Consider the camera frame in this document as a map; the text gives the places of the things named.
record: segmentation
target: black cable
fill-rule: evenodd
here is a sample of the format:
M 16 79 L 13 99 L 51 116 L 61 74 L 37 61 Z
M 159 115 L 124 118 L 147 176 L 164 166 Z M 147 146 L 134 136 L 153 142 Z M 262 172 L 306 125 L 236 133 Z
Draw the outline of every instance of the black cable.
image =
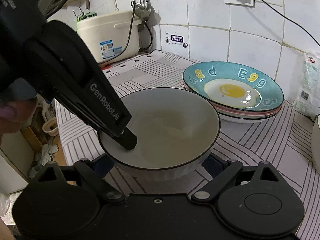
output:
M 318 44 L 318 46 L 320 47 L 319 42 L 304 28 L 302 27 L 300 24 L 294 22 L 293 20 L 289 19 L 287 16 L 283 15 L 282 13 L 278 12 L 276 9 L 274 9 L 270 4 L 268 4 L 265 0 L 261 0 L 262 2 L 264 2 L 266 5 L 268 5 L 272 10 L 274 10 L 277 14 L 280 14 L 283 18 L 287 19 L 289 22 L 292 22 L 293 24 L 297 25 L 298 27 L 300 27 L 302 30 L 304 30 L 315 42 L 316 44 Z
M 149 33 L 150 33 L 151 41 L 150 41 L 150 44 L 149 44 L 149 46 L 148 46 L 148 47 L 146 47 L 146 48 L 141 48 L 141 49 L 140 49 L 140 51 L 146 51 L 147 49 L 149 49 L 149 48 L 151 47 L 151 45 L 152 45 L 152 43 L 153 43 L 153 36 L 152 36 L 152 32 L 151 32 L 151 30 L 149 29 L 149 27 L 148 27 L 148 25 L 147 25 L 147 24 L 146 24 L 146 27 L 147 27 L 147 29 L 148 29 L 148 31 L 149 31 Z
M 124 47 L 124 50 L 123 50 L 121 53 L 119 53 L 118 55 L 116 55 L 115 57 L 110 58 L 110 59 L 108 59 L 108 60 L 106 60 L 106 61 L 103 61 L 103 62 L 101 62 L 100 64 L 102 64 L 102 63 L 107 63 L 107 62 L 109 62 L 110 60 L 113 60 L 113 59 L 115 59 L 116 57 L 119 57 L 119 56 L 122 55 L 122 54 L 125 52 L 125 50 L 127 49 L 128 45 L 129 45 L 129 42 L 130 42 L 130 37 L 131 37 L 131 31 L 132 31 L 132 26 L 133 26 L 134 13 L 135 13 L 135 10 L 136 10 L 136 2 L 135 2 L 135 1 L 131 1 L 131 6 L 132 6 L 132 9 L 133 9 L 133 12 L 132 12 L 132 17 L 131 17 L 131 23 L 130 23 L 130 29 L 129 29 L 129 36 L 128 36 L 127 44 L 126 44 L 126 46 Z

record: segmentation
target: stack of plates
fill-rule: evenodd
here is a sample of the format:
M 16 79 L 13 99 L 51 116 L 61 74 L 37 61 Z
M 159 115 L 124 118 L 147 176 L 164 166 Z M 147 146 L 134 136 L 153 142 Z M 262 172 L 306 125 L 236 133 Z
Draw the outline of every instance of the stack of plates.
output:
M 254 68 L 230 62 L 203 62 L 183 73 L 184 87 L 205 97 L 231 122 L 262 122 L 275 116 L 284 95 L 269 76 Z

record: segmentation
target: screw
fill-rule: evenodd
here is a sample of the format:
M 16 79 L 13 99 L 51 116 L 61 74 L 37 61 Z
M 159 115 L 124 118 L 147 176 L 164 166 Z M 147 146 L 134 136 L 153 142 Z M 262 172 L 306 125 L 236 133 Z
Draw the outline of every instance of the screw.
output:
M 106 194 L 108 199 L 116 200 L 122 197 L 122 194 L 118 191 L 110 191 Z
M 160 204 L 160 203 L 162 203 L 162 201 L 163 201 L 162 199 L 156 198 L 153 202 L 156 204 Z
M 195 198 L 197 199 L 207 199 L 210 197 L 210 194 L 206 191 L 198 191 L 194 193 Z

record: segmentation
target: qr code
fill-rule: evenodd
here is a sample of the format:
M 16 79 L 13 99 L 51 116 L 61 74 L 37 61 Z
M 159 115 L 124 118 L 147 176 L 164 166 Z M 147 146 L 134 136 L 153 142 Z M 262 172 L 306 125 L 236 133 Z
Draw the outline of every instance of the qr code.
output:
M 301 97 L 304 98 L 305 100 L 308 100 L 309 94 L 306 93 L 305 91 L 302 91 L 302 92 L 301 92 Z

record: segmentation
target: container lid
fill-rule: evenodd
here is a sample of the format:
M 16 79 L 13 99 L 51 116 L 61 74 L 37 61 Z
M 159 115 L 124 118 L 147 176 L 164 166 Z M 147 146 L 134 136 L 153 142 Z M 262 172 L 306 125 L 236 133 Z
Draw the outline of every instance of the container lid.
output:
M 110 14 L 103 14 L 100 16 L 88 18 L 78 22 L 77 29 L 86 29 L 94 26 L 104 25 L 113 22 L 130 22 L 132 11 L 116 11 Z

